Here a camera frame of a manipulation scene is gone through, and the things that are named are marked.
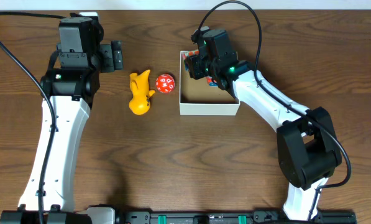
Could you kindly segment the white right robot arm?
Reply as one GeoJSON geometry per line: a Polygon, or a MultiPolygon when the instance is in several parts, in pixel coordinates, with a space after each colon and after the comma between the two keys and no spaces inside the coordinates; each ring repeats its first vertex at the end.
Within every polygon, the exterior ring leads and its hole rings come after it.
{"type": "Polygon", "coordinates": [[[290,220],[307,221],[318,214],[318,187],[341,164],[341,152],[329,113],[301,105],[272,86],[250,62],[239,60],[224,29],[202,27],[191,35],[198,51],[185,57],[190,77],[212,81],[249,105],[276,132],[278,163],[289,181],[283,206],[290,220]]]}

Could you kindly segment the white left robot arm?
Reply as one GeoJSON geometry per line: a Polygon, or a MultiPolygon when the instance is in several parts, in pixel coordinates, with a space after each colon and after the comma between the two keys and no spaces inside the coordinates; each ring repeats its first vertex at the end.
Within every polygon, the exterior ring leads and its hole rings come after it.
{"type": "Polygon", "coordinates": [[[109,205],[76,212],[73,180],[99,75],[123,68],[121,43],[102,43],[97,12],[62,17],[58,30],[60,42],[40,81],[43,120],[32,172],[17,209],[3,211],[0,223],[119,223],[109,205]]]}

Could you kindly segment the multicoloured puzzle cube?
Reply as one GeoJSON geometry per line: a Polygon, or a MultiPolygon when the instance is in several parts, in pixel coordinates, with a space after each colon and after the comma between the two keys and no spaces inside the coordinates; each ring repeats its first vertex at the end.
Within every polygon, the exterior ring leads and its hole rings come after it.
{"type": "Polygon", "coordinates": [[[185,70],[193,69],[199,60],[199,50],[184,51],[181,53],[185,70]]]}

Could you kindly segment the red toy fire truck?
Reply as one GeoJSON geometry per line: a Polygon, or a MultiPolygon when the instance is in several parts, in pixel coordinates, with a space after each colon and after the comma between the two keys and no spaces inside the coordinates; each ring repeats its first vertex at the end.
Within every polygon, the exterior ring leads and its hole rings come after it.
{"type": "Polygon", "coordinates": [[[216,83],[216,81],[214,81],[214,79],[212,77],[210,77],[210,76],[207,76],[206,77],[206,81],[207,81],[207,83],[208,83],[209,86],[215,86],[215,87],[218,86],[218,84],[216,83]]]}

